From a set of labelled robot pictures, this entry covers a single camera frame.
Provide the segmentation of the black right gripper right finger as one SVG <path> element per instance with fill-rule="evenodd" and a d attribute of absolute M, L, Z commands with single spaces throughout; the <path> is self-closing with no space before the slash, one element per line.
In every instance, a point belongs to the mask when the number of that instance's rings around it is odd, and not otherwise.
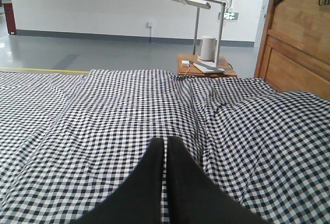
<path fill-rule="evenodd" d="M 175 136 L 168 138 L 166 182 L 171 223 L 266 223 L 221 191 Z"/>

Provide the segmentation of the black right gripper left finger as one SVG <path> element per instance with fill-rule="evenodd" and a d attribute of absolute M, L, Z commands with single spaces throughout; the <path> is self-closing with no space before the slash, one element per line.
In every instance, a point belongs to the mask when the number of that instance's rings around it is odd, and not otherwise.
<path fill-rule="evenodd" d="M 162 138 L 152 138 L 133 172 L 104 201 L 70 223 L 161 223 Z"/>

